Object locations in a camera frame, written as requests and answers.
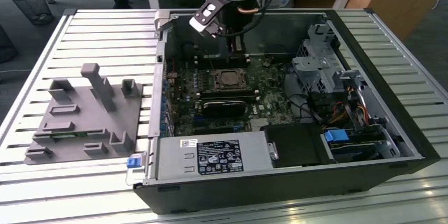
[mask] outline metal slotted platform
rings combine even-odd
[[[158,216],[126,183],[126,158],[27,166],[51,95],[51,79],[81,77],[97,62],[113,84],[145,84],[138,151],[147,148],[153,73],[157,61],[155,10],[79,10],[63,16],[31,77],[0,127],[0,223],[406,223],[448,221],[447,92],[375,15],[339,14],[443,157],[421,172],[394,178],[366,193]],[[351,53],[343,51],[353,68]],[[143,173],[131,176],[137,179]]]

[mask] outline power supply label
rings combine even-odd
[[[198,143],[197,148],[201,175],[245,171],[239,140]]]

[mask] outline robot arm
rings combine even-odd
[[[283,7],[290,0],[207,0],[190,24],[214,37],[225,37],[233,52],[245,51],[243,35],[253,30],[269,8]]]

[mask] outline floor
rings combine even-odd
[[[149,0],[131,0],[134,8],[149,8]],[[179,0],[161,0],[165,8],[174,8]],[[0,25],[19,51],[19,56],[0,64],[0,72],[6,70],[30,70],[46,47],[58,21],[46,26],[34,26],[26,19],[13,0],[0,0]],[[55,17],[59,19],[67,8],[111,9],[114,0],[57,0],[50,5]],[[427,67],[442,85],[448,88],[448,0],[441,0],[439,6],[433,10],[421,25],[405,42],[415,56]],[[9,113],[10,107],[19,94],[30,72],[19,71],[0,73],[0,123]]]

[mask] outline colored wires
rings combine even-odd
[[[370,126],[370,112],[367,108],[359,103],[358,108],[363,110],[363,115],[365,115],[365,123],[367,126]]]
[[[331,124],[343,121],[343,120],[347,118],[349,113],[347,113],[346,110],[339,114],[339,106],[343,105],[343,104],[345,104],[345,102],[338,102],[338,103],[335,104],[335,106],[334,106],[334,117],[333,117],[333,119],[330,120],[329,124],[325,125],[325,126],[322,127],[323,130],[325,130]]]

